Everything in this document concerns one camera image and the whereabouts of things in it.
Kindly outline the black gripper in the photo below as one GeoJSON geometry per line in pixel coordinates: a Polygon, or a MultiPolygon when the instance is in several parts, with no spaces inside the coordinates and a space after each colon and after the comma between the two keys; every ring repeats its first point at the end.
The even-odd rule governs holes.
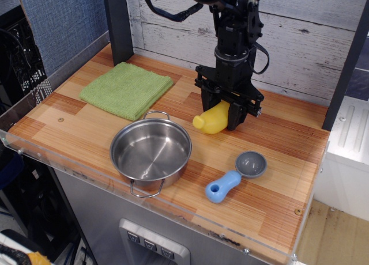
{"type": "Polygon", "coordinates": [[[216,67],[199,65],[195,68],[195,85],[201,88],[203,111],[213,108],[221,100],[230,103],[227,126],[230,131],[244,123],[248,113],[255,117],[261,114],[264,96],[251,83],[256,53],[255,47],[240,56],[222,54],[215,49],[216,67]]]}

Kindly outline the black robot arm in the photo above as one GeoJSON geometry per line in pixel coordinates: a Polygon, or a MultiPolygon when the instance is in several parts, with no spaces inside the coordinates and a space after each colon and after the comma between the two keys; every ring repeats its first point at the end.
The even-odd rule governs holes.
{"type": "Polygon", "coordinates": [[[208,5],[213,14],[217,46],[214,68],[196,67],[195,84],[201,88],[204,111],[220,101],[229,103],[227,128],[233,131],[248,114],[261,114],[263,94],[251,83],[254,74],[265,69],[254,68],[257,51],[267,53],[257,39],[262,36],[259,18],[260,0],[194,0],[208,5]]]}

